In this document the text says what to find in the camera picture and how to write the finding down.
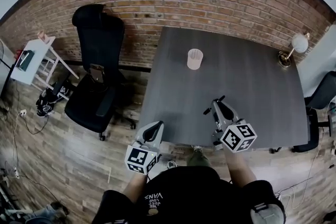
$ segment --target black t-shirt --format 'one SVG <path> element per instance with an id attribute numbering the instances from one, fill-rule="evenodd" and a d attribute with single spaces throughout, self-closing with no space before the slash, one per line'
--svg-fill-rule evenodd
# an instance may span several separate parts
<path id="1" fill-rule="evenodd" d="M 117 191 L 105 191 L 92 224 L 251 223 L 250 211 L 260 204 L 276 204 L 283 211 L 267 181 L 239 188 L 210 167 L 181 166 L 149 181 L 136 204 Z"/>

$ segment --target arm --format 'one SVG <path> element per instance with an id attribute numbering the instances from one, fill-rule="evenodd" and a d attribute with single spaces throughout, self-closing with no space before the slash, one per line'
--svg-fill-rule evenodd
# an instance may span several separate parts
<path id="1" fill-rule="evenodd" d="M 257 180 L 240 153 L 232 153 L 228 148 L 223 148 L 227 167 L 229 168 L 232 183 L 234 185 L 242 188 L 248 183 Z"/>
<path id="2" fill-rule="evenodd" d="M 143 192 L 144 186 L 147 183 L 147 175 L 135 173 L 131 181 L 126 186 L 123 194 L 131 200 L 132 203 L 136 203 L 138 198 Z"/>

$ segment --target white side table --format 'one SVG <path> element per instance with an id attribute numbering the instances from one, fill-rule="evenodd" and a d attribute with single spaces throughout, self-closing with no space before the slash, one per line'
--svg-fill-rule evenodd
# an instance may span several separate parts
<path id="1" fill-rule="evenodd" d="M 33 84 L 33 80 L 34 78 L 36 78 L 45 86 L 53 90 L 54 87 L 49 84 L 49 80 L 53 75 L 53 72 L 55 71 L 56 65 L 58 64 L 58 62 L 61 62 L 77 79 L 79 79 L 75 72 L 60 58 L 60 56 L 52 48 L 51 44 L 54 42 L 55 38 L 56 37 L 50 37 L 50 40 L 47 44 L 45 44 L 40 39 L 34 39 L 29 41 L 24 50 L 33 51 L 34 56 L 31 59 L 26 71 L 19 70 L 17 67 L 15 67 L 12 72 L 11 78 L 28 85 L 32 85 L 38 90 L 42 91 L 40 87 Z M 52 60 L 46 56 L 48 51 L 50 51 L 56 57 L 55 60 Z M 42 61 L 44 59 L 47 60 L 46 64 L 42 64 Z M 38 75 L 38 72 L 44 75 L 46 78 L 43 79 L 42 77 L 40 77 Z M 62 93 L 59 93 L 59 95 L 66 100 L 69 100 L 69 98 Z"/>

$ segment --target white lamp shade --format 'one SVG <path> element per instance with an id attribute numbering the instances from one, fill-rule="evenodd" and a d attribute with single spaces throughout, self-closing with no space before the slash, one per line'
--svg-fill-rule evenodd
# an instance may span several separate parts
<path id="1" fill-rule="evenodd" d="M 303 34 L 295 34 L 292 39 L 292 46 L 298 53 L 303 53 L 308 49 L 308 39 Z"/>

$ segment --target desk lamp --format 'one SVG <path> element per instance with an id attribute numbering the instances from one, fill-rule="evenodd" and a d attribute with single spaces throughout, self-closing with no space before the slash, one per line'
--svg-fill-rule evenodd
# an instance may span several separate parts
<path id="1" fill-rule="evenodd" d="M 288 68 L 291 65 L 290 56 L 292 55 L 294 50 L 301 54 L 308 49 L 309 37 L 310 37 L 309 33 L 306 33 L 305 35 L 295 34 L 291 42 L 293 46 L 292 51 L 289 54 L 285 51 L 278 52 L 279 64 L 284 68 Z"/>

